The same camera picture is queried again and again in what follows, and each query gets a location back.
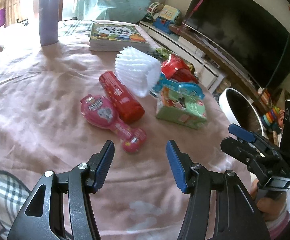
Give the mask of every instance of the television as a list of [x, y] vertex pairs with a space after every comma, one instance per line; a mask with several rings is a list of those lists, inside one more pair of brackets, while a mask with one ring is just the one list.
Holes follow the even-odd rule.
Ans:
[[[187, 15], [199, 1], [192, 0]], [[261, 87], [270, 81], [287, 42], [268, 87], [277, 88], [290, 72], [290, 33], [253, 0], [204, 0], [186, 24], [232, 56]]]

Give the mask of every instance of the cable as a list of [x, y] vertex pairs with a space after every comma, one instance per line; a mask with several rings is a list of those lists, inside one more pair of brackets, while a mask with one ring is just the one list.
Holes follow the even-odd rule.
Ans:
[[286, 39], [286, 43], [285, 43], [285, 47], [284, 47], [283, 53], [282, 53], [282, 55], [281, 55], [281, 58], [279, 59], [279, 62], [278, 62], [278, 64], [277, 64], [277, 66], [276, 66], [276, 68], [275, 68], [275, 70], [274, 70], [272, 76], [270, 77], [268, 83], [266, 84], [265, 88], [263, 89], [263, 92], [262, 92], [262, 93], [260, 94], [260, 96], [258, 97], [257, 101], [261, 99], [261, 97], [262, 97], [262, 95], [264, 94], [265, 90], [267, 89], [267, 87], [269, 86], [269, 84], [272, 82], [272, 80], [273, 80], [273, 78], [274, 78], [274, 76], [275, 76], [275, 74], [276, 74], [276, 72], [277, 72], [277, 70], [278, 70], [278, 67], [279, 67], [279, 65], [280, 65], [281, 62], [282, 62], [282, 59], [283, 59], [283, 57], [284, 57], [284, 54], [285, 54], [285, 52], [286, 52], [286, 48], [287, 48], [287, 45], [288, 45], [289, 35], [290, 35], [290, 34], [288, 33], [288, 35], [287, 35], [287, 39]]

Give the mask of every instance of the pink bed sheet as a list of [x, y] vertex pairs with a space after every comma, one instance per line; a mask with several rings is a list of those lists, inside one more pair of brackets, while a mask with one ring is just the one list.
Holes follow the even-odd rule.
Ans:
[[[177, 238], [189, 195], [177, 188], [169, 167], [165, 146], [170, 139], [211, 171], [233, 169], [250, 188], [245, 166], [220, 150], [221, 140], [229, 136], [229, 121], [207, 89], [208, 122], [200, 130], [156, 119], [156, 99], [139, 99], [146, 113], [132, 127], [143, 128], [148, 140], [137, 154], [127, 154], [111, 131], [88, 124], [80, 113], [85, 95], [105, 95], [98, 79], [114, 70], [117, 53], [90, 52], [88, 32], [60, 37], [59, 43], [41, 48], [37, 29], [17, 30], [6, 29], [9, 45], [0, 53], [0, 170], [32, 189], [46, 170], [70, 171], [112, 140], [115, 156], [105, 184], [91, 195], [105, 240]], [[8, 41], [13, 37], [18, 37], [17, 46]], [[212, 205], [211, 218], [214, 212]], [[65, 224], [70, 231], [66, 212]], [[213, 222], [206, 238], [212, 232]]]

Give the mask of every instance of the green tissue package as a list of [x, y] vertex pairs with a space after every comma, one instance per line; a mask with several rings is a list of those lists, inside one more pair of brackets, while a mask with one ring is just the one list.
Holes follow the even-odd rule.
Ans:
[[198, 129], [206, 122], [205, 105], [198, 97], [163, 87], [156, 118]]

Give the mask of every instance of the book cover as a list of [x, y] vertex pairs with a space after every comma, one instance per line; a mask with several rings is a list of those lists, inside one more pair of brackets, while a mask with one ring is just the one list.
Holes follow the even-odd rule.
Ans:
[[94, 23], [91, 31], [92, 40], [130, 41], [148, 43], [135, 26]]

